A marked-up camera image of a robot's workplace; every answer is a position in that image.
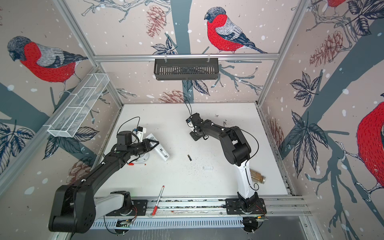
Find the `robotic arm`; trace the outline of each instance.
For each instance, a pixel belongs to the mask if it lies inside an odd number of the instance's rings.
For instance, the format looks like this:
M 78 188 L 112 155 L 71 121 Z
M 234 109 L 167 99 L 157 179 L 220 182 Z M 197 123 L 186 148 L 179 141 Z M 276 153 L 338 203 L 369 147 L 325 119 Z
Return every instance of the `robotic arm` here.
M 219 126 L 208 119 L 203 121 L 199 113 L 191 115 L 186 122 L 192 129 L 189 135 L 191 135 L 195 141 L 201 137 L 207 140 L 208 136 L 220 140 L 225 158 L 236 168 L 238 183 L 237 194 L 240 208 L 244 212 L 252 212 L 256 207 L 256 203 L 259 202 L 259 197 L 257 192 L 249 185 L 249 183 L 252 182 L 248 161 L 250 159 L 251 147 L 240 128 L 236 126 Z
M 132 143 L 132 136 L 137 138 L 131 131 L 119 132 L 117 144 L 103 162 L 75 183 L 62 185 L 56 190 L 48 224 L 50 231 L 85 233 L 95 219 L 121 207 L 131 210 L 129 192 L 112 192 L 107 197 L 95 200 L 93 197 L 103 183 L 122 168 L 132 155 L 149 152 L 159 144 L 151 139 Z

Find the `pine cone illustration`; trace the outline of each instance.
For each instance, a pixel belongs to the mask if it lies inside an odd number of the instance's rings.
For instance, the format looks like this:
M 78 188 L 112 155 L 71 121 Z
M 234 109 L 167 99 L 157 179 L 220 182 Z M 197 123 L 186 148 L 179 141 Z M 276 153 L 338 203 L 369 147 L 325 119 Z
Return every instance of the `pine cone illustration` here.
M 333 34 L 328 35 L 324 42 L 314 51 L 310 57 L 310 65 L 315 66 L 325 65 L 327 62 L 333 61 L 337 53 L 343 47 L 343 34 L 340 31 L 335 31 Z
M 271 129 L 272 136 L 276 142 L 277 147 L 281 149 L 284 145 L 284 134 L 281 126 L 276 122 L 276 118 L 269 119 L 269 128 Z
M 153 38 L 154 35 L 159 35 L 161 30 L 164 29 L 166 24 L 166 14 L 165 12 L 156 5 L 149 6 L 147 11 L 147 34 Z
M 68 171 L 67 183 L 68 185 L 74 183 L 82 176 L 88 174 L 91 171 L 93 158 L 84 157 L 76 162 Z
M 183 103 L 184 94 L 178 90 L 172 90 L 172 92 L 168 93 L 163 92 L 159 101 L 163 103 Z

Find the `white wire basket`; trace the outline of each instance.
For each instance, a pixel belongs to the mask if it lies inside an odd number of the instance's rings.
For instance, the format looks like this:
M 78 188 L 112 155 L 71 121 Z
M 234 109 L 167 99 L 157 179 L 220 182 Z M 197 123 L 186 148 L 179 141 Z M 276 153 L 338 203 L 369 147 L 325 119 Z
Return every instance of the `white wire basket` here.
M 73 137 L 109 83 L 107 74 L 94 73 L 48 129 L 54 137 Z

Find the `white power strip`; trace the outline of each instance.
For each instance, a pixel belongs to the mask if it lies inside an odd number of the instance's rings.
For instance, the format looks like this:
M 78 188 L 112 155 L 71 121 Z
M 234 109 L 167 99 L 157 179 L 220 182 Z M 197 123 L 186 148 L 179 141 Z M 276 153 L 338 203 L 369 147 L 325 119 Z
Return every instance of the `white power strip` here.
M 157 141 L 157 139 L 155 138 L 155 136 L 151 133 L 149 134 L 146 138 L 148 139 L 151 139 L 151 140 L 154 140 L 154 141 Z M 168 160 L 169 158 L 169 154 L 167 153 L 167 151 L 164 150 L 163 146 L 161 146 L 161 144 L 157 145 L 155 147 L 155 150 L 156 152 L 159 154 L 159 156 L 164 160 Z

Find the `mesh basket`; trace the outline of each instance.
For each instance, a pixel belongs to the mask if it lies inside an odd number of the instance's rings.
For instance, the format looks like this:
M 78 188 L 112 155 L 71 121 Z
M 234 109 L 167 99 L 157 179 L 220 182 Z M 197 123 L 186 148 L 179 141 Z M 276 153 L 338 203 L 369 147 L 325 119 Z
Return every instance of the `mesh basket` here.
M 157 80 L 216 80 L 218 59 L 175 58 L 155 60 L 154 74 Z
M 94 73 L 60 113 L 48 132 L 54 137 L 73 137 L 109 83 L 107 74 Z

